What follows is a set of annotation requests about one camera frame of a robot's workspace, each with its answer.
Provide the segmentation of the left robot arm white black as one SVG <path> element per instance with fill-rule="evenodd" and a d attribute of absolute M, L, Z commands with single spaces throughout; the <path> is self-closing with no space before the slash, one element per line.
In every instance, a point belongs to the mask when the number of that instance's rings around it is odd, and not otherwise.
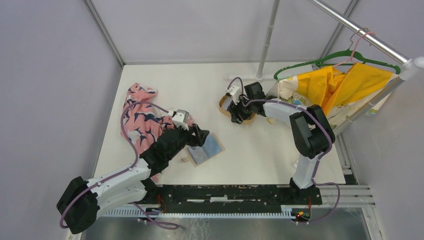
<path fill-rule="evenodd" d="M 157 190 L 150 186 L 150 178 L 167 168 L 186 146 L 203 146 L 209 135 L 197 124 L 167 129 L 135 162 L 97 178 L 75 177 L 56 204 L 60 227 L 79 234 L 110 210 L 138 201 L 153 203 Z"/>

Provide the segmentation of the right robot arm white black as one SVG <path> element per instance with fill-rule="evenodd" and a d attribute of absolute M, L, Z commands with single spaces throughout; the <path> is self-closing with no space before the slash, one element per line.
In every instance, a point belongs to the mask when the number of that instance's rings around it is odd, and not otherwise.
<path fill-rule="evenodd" d="M 323 109 L 317 104 L 304 107 L 265 95 L 259 82 L 240 86 L 229 83 L 225 95 L 231 100 L 226 110 L 233 123 L 240 125 L 252 115 L 260 115 L 290 126 L 299 159 L 290 180 L 295 187 L 289 189 L 288 196 L 293 203 L 302 204 L 309 198 L 307 188 L 316 183 L 320 160 L 331 151 L 335 142 Z"/>

